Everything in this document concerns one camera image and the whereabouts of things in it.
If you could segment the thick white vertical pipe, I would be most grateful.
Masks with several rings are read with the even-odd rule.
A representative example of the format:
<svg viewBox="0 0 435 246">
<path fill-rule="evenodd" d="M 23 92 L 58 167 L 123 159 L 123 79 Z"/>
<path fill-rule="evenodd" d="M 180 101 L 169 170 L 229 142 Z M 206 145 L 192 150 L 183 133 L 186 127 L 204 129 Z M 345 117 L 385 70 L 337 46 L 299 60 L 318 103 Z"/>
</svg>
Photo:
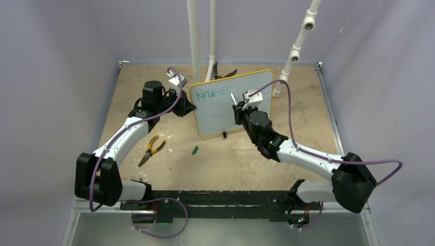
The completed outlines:
<svg viewBox="0 0 435 246">
<path fill-rule="evenodd" d="M 199 20 L 196 0 L 187 0 L 193 79 L 201 80 Z"/>
</svg>

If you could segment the yellow black pliers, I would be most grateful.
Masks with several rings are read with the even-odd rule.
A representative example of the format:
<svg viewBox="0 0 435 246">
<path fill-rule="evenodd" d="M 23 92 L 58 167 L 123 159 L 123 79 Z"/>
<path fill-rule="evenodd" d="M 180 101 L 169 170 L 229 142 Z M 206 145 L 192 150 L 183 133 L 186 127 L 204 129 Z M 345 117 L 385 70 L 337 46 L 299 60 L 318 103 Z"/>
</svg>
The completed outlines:
<svg viewBox="0 0 435 246">
<path fill-rule="evenodd" d="M 166 145 L 166 140 L 163 140 L 162 143 L 160 145 L 158 145 L 156 148 L 153 147 L 155 141 L 159 138 L 158 135 L 155 135 L 149 142 L 147 150 L 144 154 L 144 156 L 142 157 L 142 159 L 140 160 L 139 164 L 137 165 L 138 167 L 141 167 L 150 157 L 152 157 L 153 155 L 155 155 L 156 153 L 158 153 L 165 145 Z"/>
</svg>

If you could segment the green marker cap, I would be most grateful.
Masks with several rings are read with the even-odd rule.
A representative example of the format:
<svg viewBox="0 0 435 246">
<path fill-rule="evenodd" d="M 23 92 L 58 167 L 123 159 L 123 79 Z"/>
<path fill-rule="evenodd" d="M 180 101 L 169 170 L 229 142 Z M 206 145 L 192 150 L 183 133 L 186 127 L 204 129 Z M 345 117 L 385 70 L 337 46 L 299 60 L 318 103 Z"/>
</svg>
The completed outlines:
<svg viewBox="0 0 435 246">
<path fill-rule="evenodd" d="M 199 147 L 195 146 L 194 149 L 192 150 L 192 155 L 195 155 L 198 151 Z"/>
</svg>

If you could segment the white green marker pen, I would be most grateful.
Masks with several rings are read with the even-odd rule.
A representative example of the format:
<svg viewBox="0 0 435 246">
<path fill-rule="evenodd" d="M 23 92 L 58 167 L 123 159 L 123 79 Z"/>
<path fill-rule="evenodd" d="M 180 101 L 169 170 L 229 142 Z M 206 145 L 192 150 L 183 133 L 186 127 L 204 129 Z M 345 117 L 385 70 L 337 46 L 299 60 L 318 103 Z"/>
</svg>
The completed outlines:
<svg viewBox="0 0 435 246">
<path fill-rule="evenodd" d="M 232 93 L 230 93 L 230 96 L 231 96 L 231 100 L 233 102 L 233 105 L 237 106 L 238 103 L 236 102 L 234 95 Z"/>
</svg>

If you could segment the thin white vertical pipe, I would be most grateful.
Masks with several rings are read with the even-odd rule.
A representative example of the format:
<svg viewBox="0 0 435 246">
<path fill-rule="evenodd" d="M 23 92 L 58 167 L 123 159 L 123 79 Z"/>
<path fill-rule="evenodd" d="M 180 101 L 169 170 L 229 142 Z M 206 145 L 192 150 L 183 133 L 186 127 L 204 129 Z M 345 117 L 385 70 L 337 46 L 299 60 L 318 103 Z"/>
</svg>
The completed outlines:
<svg viewBox="0 0 435 246">
<path fill-rule="evenodd" d="M 215 64 L 215 41 L 216 41 L 216 0 L 210 0 L 210 25 L 209 25 L 209 62 L 205 82 L 211 81 L 213 66 Z"/>
</svg>

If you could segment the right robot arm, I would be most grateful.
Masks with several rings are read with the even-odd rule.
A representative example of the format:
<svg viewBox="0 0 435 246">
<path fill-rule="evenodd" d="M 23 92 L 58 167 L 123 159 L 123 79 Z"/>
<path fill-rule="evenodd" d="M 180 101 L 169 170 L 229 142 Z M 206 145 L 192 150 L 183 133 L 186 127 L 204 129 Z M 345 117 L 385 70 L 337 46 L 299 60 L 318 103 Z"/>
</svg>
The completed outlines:
<svg viewBox="0 0 435 246">
<path fill-rule="evenodd" d="M 327 154 L 297 144 L 273 129 L 266 112 L 244 105 L 244 101 L 232 105 L 235 124 L 243 126 L 262 156 L 296 165 L 324 178 L 323 181 L 297 181 L 288 194 L 293 208 L 311 202 L 337 202 L 353 213 L 363 210 L 377 181 L 358 155 Z"/>
</svg>

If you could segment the yellow framed whiteboard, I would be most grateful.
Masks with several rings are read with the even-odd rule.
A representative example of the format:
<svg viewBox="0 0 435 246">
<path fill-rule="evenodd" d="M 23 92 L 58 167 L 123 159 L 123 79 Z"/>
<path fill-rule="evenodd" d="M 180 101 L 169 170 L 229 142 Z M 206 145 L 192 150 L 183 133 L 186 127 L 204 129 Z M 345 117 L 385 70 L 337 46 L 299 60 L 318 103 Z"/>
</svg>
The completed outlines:
<svg viewBox="0 0 435 246">
<path fill-rule="evenodd" d="M 223 78 L 190 87 L 190 100 L 196 106 L 194 118 L 200 137 L 242 128 L 234 121 L 232 106 L 244 100 L 248 90 L 256 91 L 273 80 L 270 69 Z"/>
</svg>

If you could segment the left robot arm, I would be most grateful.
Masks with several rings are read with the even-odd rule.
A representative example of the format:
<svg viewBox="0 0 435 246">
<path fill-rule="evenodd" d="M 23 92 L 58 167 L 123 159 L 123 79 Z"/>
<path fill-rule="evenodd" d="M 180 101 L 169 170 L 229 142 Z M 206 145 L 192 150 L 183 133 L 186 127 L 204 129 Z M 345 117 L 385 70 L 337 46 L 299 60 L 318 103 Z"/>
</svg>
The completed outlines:
<svg viewBox="0 0 435 246">
<path fill-rule="evenodd" d="M 151 185 L 122 180 L 119 167 L 133 147 L 151 132 L 160 116 L 172 112 L 184 117 L 196 109 L 183 90 L 186 83 L 186 78 L 175 76 L 169 80 L 170 88 L 166 90 L 159 81 L 145 82 L 142 97 L 135 102 L 122 127 L 103 146 L 77 158 L 76 197 L 106 206 L 133 200 L 141 210 L 151 207 Z"/>
</svg>

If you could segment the white pipe with fittings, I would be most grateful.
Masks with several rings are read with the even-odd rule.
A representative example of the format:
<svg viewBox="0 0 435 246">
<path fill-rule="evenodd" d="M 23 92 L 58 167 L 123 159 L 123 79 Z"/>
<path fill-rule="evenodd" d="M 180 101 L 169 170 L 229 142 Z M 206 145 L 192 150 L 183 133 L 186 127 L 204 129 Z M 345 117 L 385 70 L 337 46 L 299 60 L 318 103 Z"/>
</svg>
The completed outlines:
<svg viewBox="0 0 435 246">
<path fill-rule="evenodd" d="M 279 76 L 279 79 L 284 80 L 285 82 L 288 82 L 289 74 L 293 65 L 298 63 L 301 59 L 301 49 L 305 37 L 316 27 L 315 19 L 318 14 L 318 9 L 321 2 L 322 0 L 313 0 L 310 4 L 309 9 L 306 11 L 306 14 L 301 24 L 300 32 L 289 52 L 288 61 Z"/>
</svg>

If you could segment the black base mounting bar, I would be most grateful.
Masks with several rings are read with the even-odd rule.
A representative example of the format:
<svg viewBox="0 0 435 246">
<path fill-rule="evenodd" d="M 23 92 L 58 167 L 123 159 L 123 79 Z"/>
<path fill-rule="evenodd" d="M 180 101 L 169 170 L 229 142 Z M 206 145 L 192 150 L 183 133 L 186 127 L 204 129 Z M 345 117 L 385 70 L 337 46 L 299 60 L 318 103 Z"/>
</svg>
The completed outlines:
<svg viewBox="0 0 435 246">
<path fill-rule="evenodd" d="M 121 210 L 149 211 L 157 223 L 176 218 L 267 219 L 296 223 L 297 214 L 320 208 L 319 202 L 306 203 L 291 191 L 169 191 L 155 190 L 146 196 L 151 204 L 123 201 Z"/>
</svg>

